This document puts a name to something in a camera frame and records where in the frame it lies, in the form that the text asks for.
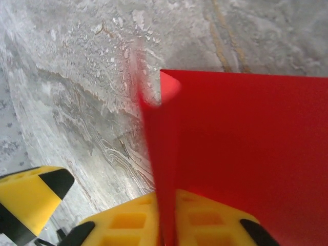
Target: gray concrete surface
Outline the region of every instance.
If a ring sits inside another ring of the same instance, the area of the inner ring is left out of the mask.
[[[10,97],[9,85],[0,68],[0,176],[22,171],[32,167],[25,142],[23,140],[21,126],[17,120],[14,105]],[[50,242],[57,242],[55,220],[49,220],[40,238]],[[9,238],[0,234],[0,245],[14,245]]]
[[[328,75],[326,0],[2,0],[0,65],[34,166],[76,183],[54,218],[79,220],[152,190],[123,71],[143,40],[160,68]]]

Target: black stripe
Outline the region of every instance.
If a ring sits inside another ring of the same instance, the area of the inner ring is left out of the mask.
[[[74,183],[74,177],[66,169],[39,174],[39,177],[62,200]]]
[[[248,219],[241,219],[240,223],[258,246],[279,246],[277,241],[260,224]]]
[[[0,231],[17,246],[24,246],[36,236],[0,203]]]
[[[0,176],[0,179],[1,178],[5,178],[5,177],[8,177],[10,175],[14,175],[14,174],[17,174],[17,173],[23,173],[23,172],[27,172],[27,171],[31,171],[33,169],[37,169],[37,168],[40,168],[40,167],[36,167],[36,168],[29,168],[29,169],[25,169],[25,170],[22,170],[22,171],[18,171],[18,172],[14,172],[14,173],[8,173],[8,174],[5,174],[3,176]]]
[[[38,238],[37,240],[34,241],[34,244],[36,246],[56,246],[56,245],[53,245],[52,243],[50,242],[47,242],[41,238]]]
[[[58,246],[81,246],[96,224],[92,221],[74,227]]]
[[[65,231],[65,228],[60,228],[56,231],[59,242],[61,242],[66,237],[67,233],[65,233]]]

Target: rough concrete texture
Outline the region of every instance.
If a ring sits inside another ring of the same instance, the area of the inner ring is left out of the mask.
[[[17,120],[14,105],[10,98],[10,89],[0,69],[0,176],[31,168],[31,162],[23,141],[21,126]],[[40,234],[40,238],[56,242],[57,225],[51,219]],[[1,246],[14,245],[9,238],[0,234]]]
[[[76,183],[56,211],[70,228],[152,190],[122,69],[141,37],[160,68],[328,75],[326,0],[1,0],[0,64],[34,166]]]

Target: rectangular hole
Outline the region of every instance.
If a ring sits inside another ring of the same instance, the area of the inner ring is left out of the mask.
[[[232,237],[227,233],[203,232],[195,235],[198,246],[236,246]]]
[[[39,170],[34,170],[34,171],[30,172],[30,175],[35,175],[35,174],[38,174],[38,173],[39,173]]]
[[[182,197],[182,200],[183,200],[183,201],[186,201],[186,202],[192,202],[192,201],[195,201],[195,199],[190,198],[190,197],[187,197],[187,196],[183,196],[183,197]]]
[[[38,171],[38,173],[44,173],[46,171],[46,169],[44,167],[40,167],[36,170],[33,170],[33,172],[36,172],[36,171]]]
[[[2,179],[0,179],[0,183],[8,181],[9,178],[10,178],[10,177],[6,177],[6,178],[2,178]]]
[[[21,173],[21,174],[16,174],[15,176],[13,176],[14,179],[19,179],[19,178],[23,178],[25,175],[25,173]]]
[[[138,246],[140,243],[139,236],[120,235],[107,236],[100,246]]]
[[[218,226],[224,224],[216,211],[203,210],[189,213],[189,221],[192,226]]]
[[[39,172],[43,172],[43,173],[49,173],[54,171],[55,168],[53,167],[41,167],[38,169]]]
[[[145,213],[124,213],[114,217],[110,229],[141,229],[146,222]]]
[[[141,200],[139,204],[140,205],[149,205],[149,204],[152,204],[152,199],[145,198],[145,199]]]

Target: red fin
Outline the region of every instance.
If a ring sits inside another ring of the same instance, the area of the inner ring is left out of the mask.
[[[328,245],[328,80],[161,73],[180,91],[141,105],[167,245],[176,188],[253,214],[282,245]]]

